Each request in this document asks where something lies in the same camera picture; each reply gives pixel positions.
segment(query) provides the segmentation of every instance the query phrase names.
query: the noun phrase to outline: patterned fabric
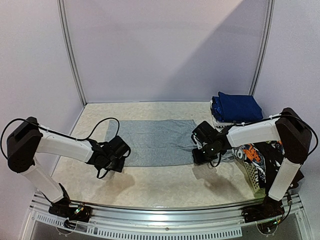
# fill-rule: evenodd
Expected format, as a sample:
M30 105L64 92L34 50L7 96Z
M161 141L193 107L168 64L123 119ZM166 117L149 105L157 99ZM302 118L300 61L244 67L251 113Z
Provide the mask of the patterned fabric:
M281 154L285 154L284 147L281 141L268 141L272 147L277 149ZM265 158L255 147L254 144L246 144L233 149L233 154L236 158L244 161L245 164L253 164L257 169L258 176L256 182L259 183L260 187L263 188L266 183L266 166ZM281 165L276 161L276 167L279 168Z

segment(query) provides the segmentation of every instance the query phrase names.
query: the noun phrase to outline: vent grille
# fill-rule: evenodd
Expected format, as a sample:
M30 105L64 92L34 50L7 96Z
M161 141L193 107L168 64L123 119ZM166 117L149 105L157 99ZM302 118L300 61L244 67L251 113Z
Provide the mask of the vent grille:
M64 221L54 216L37 213L36 220L64 229ZM85 234L110 240L223 240L242 237L241 227L202 233L130 233L128 231L109 230L88 225Z
M94 234L94 229L89 229L89 234ZM242 237L241 228L233 228L222 231L206 232L206 233L191 233L191 234L130 234L108 230L96 230L96 236L114 239L114 240L223 240Z
M253 164L244 164L249 180L255 193L260 191L258 179L258 169Z

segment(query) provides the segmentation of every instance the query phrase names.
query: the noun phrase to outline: table surface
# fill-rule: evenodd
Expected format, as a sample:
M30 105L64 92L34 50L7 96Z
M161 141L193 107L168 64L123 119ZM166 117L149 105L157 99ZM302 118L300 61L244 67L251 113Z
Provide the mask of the table surface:
M132 102L88 104L72 136L86 137L103 118L119 120L194 120L212 124L208 102ZM109 122L102 123L92 139L102 142ZM212 169L201 166L125 167L97 179L97 170L75 159L61 157L53 179L72 200L121 207L204 207L254 199L245 168L238 162Z

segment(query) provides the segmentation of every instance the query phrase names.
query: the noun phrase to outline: black cable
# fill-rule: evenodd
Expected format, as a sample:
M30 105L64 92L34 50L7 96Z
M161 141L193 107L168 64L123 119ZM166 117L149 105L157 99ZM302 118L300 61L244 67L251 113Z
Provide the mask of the black cable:
M285 217L277 224L278 226L284 222L284 220L286 220L286 218L289 216L290 214L290 211L291 211L291 206L289 206L289 210L288 210L288 213L285 215Z
M7 128L14 122L17 122L17 121L22 121L22 122L26 122L28 124L31 124L31 125L34 125L36 127L38 127L39 129L41 130L44 130L46 132L49 132L49 133L52 133L52 134L57 134L59 136L62 136L62 137L65 137L65 138L68 138L68 139L72 139L72 140L76 140L76 141L86 141L88 140L91 135L94 133L94 131L96 130L96 128L98 127L99 124L101 124L102 122L106 121L106 120L115 120L117 123L118 123L118 128L116 130L116 133L115 133L115 136L118 135L119 133L119 128L120 128L120 122L118 119L116 119L115 117L107 117L107 118L104 118L102 119L101 121L99 121L93 128L93 130L91 131L91 133L89 134L89 136L87 136L86 138L76 138L76 137L73 137L73 136L69 136L69 135L66 135L66 134L63 134L61 132L58 132L58 131L54 131L54 130L50 130L50 129L47 129L45 127L42 127L40 126L39 124L37 123L34 123L34 122L30 122L26 119L23 119L23 118L15 118L13 120L11 120L3 129L2 133L1 133L1 137L0 137L0 149L1 149L1 153L2 155L4 156L5 159L8 159L8 156L5 154L4 152L4 149L3 149L3 146L2 146L2 142L3 142L3 138L4 138L4 135L5 135L5 132L7 130Z
M91 131L91 133L89 134L89 136L87 136L86 138L80 138L80 139L78 138L78 139L76 139L76 140L78 140L78 141L88 140L88 139L91 137L91 135L94 133L94 131L96 130L96 128L99 126L99 124L101 124L102 122L104 122L104 121L106 121L106 120L115 120L115 121L118 123L118 128L117 128L116 133L115 133L115 136L117 136L118 133L119 133L119 128L120 128L120 122L119 122L119 120L116 119L115 117L107 117L107 118L104 118L104 119L102 119L101 121L99 121L99 122L94 126L94 128L92 129L92 131Z
M218 160L218 163L217 163L216 165L213 165L212 161L210 161L210 165L211 165L211 167L213 167L213 168L218 167L218 166L219 166L219 164L220 164L220 162L221 162L221 158L222 158L222 154L221 154L221 152L220 152L220 154L219 154L219 160Z
M3 129L2 133L1 133L1 137L0 137L0 149L1 149L1 153L2 153L2 155L4 156L4 158L7 159L7 160L8 160L8 157L7 157L7 155L5 154L4 149L3 149L3 147L2 147L2 141L3 141L4 134L5 134L5 131L7 130L7 128L8 128L12 123L14 123L14 122L16 122L16 121L26 122L26 120L23 119L23 118L15 118L15 119L11 120L11 121L4 127L4 129Z
M129 150L128 150L128 154L127 154L126 156L123 156L123 157L126 159L127 157L129 157L129 156L130 156L130 154L131 154L131 148L129 148Z
M282 115L276 115L276 116L264 118L264 119L261 119L261 120L258 120L258 121L247 122L247 123L244 123L244 124L236 123L236 124L234 124L234 126L243 127L243 126L248 126L248 125L252 125L252 124L261 123L261 122L268 121L268 120L271 120L271 119L278 119L278 118L281 118L281 117L296 119L296 120L298 120L300 123L304 124L304 125L313 133L313 135L314 135L314 137L315 137L315 146L314 146L313 149L308 153L308 156L309 156L310 154L312 154L312 153L316 150L316 148L318 147L318 144L319 144L318 136L317 136L317 134L316 134L316 131L315 131L309 124L307 124L305 121L303 121L303 120L302 120L301 118L299 118L299 117L292 116L292 115L287 115L287 114L282 114Z
M98 173L96 174L96 178L97 179L103 179L107 175L107 173L109 172L109 170L106 170L106 172L103 174L103 176L99 176L100 175L100 170L98 170Z
M65 204L58 204L58 203L56 203L56 202L50 201L43 192L42 192L42 195L45 197L45 199L46 199L51 205L66 207ZM86 210L87 215L90 215L88 209L85 208L85 203L84 203L84 202L80 203L78 206L82 206L83 209ZM73 222L70 222L70 221L73 221L73 220L74 220L73 218L74 218L75 216L77 216L78 214L80 214L82 211L83 211L83 210L81 210L81 211L78 212L78 213L74 213L71 217L69 217L69 220L66 219L66 220L64 221L64 223L63 223L63 226L64 226L65 228L68 228L68 229L72 229L72 230L73 230L73 229L76 227L77 224L76 224L76 223L73 223ZM82 221L82 220L84 220L84 219L86 219L86 218L87 218L87 216L84 216L83 218L78 218L76 221Z
M290 214L290 211L291 211L291 206L292 206L292 198L291 198L291 195L290 193L287 191L287 196L286 196L286 199L287 199L287 202L288 202L288 205L289 205L289 210L288 210L288 213L286 214L285 217L282 217L280 222L278 222L277 225L281 224L284 220L286 220L286 218L289 216Z
M64 226L65 228L74 230L74 229L76 228L76 226L77 226L77 223L76 223L76 222L71 222L71 221L80 221L80 222L81 222L81 221L85 220L85 219L87 218L87 216L90 215L88 209L85 208L84 205L83 205L82 207L83 207L83 209L82 209L80 212L78 212L77 214L74 213L71 217L69 217L69 219L66 219L66 220L64 221L63 226ZM86 211L86 215L85 215L83 218L79 218L79 217L78 217L78 218L75 218L75 217L76 217L77 215L79 215L83 210Z

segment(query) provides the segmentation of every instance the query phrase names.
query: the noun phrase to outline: wire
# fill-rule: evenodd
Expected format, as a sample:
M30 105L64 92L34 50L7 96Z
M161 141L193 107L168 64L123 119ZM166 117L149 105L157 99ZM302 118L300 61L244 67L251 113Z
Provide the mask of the wire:
M303 123L313 133L313 135L315 137L315 145L314 145L313 149L308 153L308 156L310 154L312 154L316 150L316 148L318 147L318 144L319 144L319 139L318 139L318 136L316 134L316 131L309 124L307 124L305 121L303 121L302 119L300 119L300 118L298 118L296 116L292 116L292 115L282 115L282 116L289 117L289 118L294 118L294 119L298 120L299 122Z
M289 210L288 210L288 213L285 215L284 218L281 218L280 221L277 223L277 225L279 226L281 223L284 222L284 220L286 220L286 218L289 216L290 214L290 211L291 211L291 205L289 206Z
M41 130L44 130L46 132L49 132L49 133L52 133L52 134L57 134L59 136L62 136L62 137L65 137L65 138L68 138L68 139L72 139L72 140L76 140L76 141L86 141L88 140L91 135L94 133L94 131L96 130L96 128L99 126L99 124L101 124L102 122L106 121L106 120L115 120L117 123L118 123L118 128L116 130L116 133L115 133L115 136L118 135L119 133L119 128L120 128L120 122L118 119L116 119L115 117L107 117L107 118L104 118L102 119L101 121L99 121L95 126L94 128L92 129L91 133L89 134L89 136L85 137L85 138L75 138L73 136L69 136L69 135L66 135L66 134L63 134L61 132L58 132L58 131L54 131L54 130L50 130L50 129L47 129L45 127L42 127L39 125L39 123L34 123L34 122L31 122L31 121L28 121L26 119L23 119L23 118L15 118L13 120L11 120L3 129L2 133L1 133L1 137L0 137L0 149L1 149L1 153L2 155L4 156L5 159L8 160L8 156L5 154L4 152L4 149L3 149L3 146L2 146L2 142L3 142L3 138L4 138L4 135L5 135L5 132L7 130L7 128L13 124L14 122L17 122L17 121L22 121L22 122L26 122L28 124L31 124L33 126L36 126L37 128L41 129Z
M210 161L210 165L211 165L211 167L213 167L213 168L218 167L218 166L219 166L219 164L220 164L220 162L221 162L221 158L222 158L222 154L221 154L221 152L220 152L220 154L219 154L219 160L218 160L218 163L217 163L216 165L213 165L212 161Z
M58 232L59 234L63 234L63 235L70 235L70 234L72 234L72 233L74 232L74 229L76 229L78 222L76 222L76 223L75 223L74 229L72 229L72 228L73 228L73 226L72 226L72 227L70 227L69 223L68 223L68 222L66 222L66 221L64 221L64 223L63 223L63 227L64 227L64 228L66 228L66 229L70 229L70 230L72 230L72 231L69 231L69 230L63 229L63 228L61 228L61 226L59 226L59 228L60 228L60 229L62 229L62 230L64 230L64 231L68 231L68 233L61 232L61 231L59 231L59 230L58 230L57 225L55 225L55 229L57 230L57 232Z
M23 119L23 118L16 118L16 119L13 119L13 120L11 120L5 127L4 127L4 129L3 129L3 131L2 131L2 133L1 133L1 138L0 138L0 149L1 149L1 153L2 153L2 155L4 156L4 158L5 159L7 159L8 160L8 157L7 157L7 155L5 154L5 152L4 152L4 149L3 149L3 147L2 147L2 141L3 141L3 138L4 138L4 135L5 135L5 131L7 130L7 128L11 125L11 124L13 124L14 122L17 122L17 121L23 121L23 122L26 122L27 120L25 120L25 119Z
M281 224L284 220L286 220L286 218L287 218L287 217L289 216L289 214L290 214L291 206L292 206L292 198L291 198L291 195L290 195L290 193L289 193L288 191L287 191L286 199L287 199L287 202L288 202L288 205L289 205L288 213L286 214L285 217L283 217L284 215L282 215L281 219L277 222L277 225Z
M78 138L78 139L76 139L76 140L78 140L78 141L88 140L88 139L91 137L91 135L94 133L94 131L96 130L96 128L99 126L99 124L101 124L102 122L104 122L104 121L106 121L106 120L115 120L115 121L118 123L118 128L117 128L116 133L115 133L115 135L114 135L114 136L117 136L118 133L119 133L119 128L120 128L120 122L119 122L119 120L116 119L115 117L107 117L107 118L104 118L104 119L102 119L101 121L99 121L99 122L94 126L94 128L92 129L92 131L91 131L91 133L89 134L89 136L87 136L86 138L80 138L80 139Z
M252 124L258 124L258 123L261 123L261 122L265 122L265 121L268 121L268 120L271 120L271 119L278 119L280 118L282 115L275 115L275 116L272 116L272 117L267 117L267 118L264 118L264 119L261 119L261 120L257 120L257 121L251 121L251 122L247 122L247 123L233 123L232 125L233 126L238 126L238 127L243 127L243 126L248 126L248 125L252 125Z
M127 154L126 156L123 156L123 157L126 159L127 157L129 157L129 156L130 156L130 154L131 154L131 148L129 148L129 150L128 150L128 154Z
M100 170L98 170L98 173L96 174L96 178L97 179L103 179L107 175L107 173L109 172L109 170L106 170L105 173L102 176L99 176L100 175Z

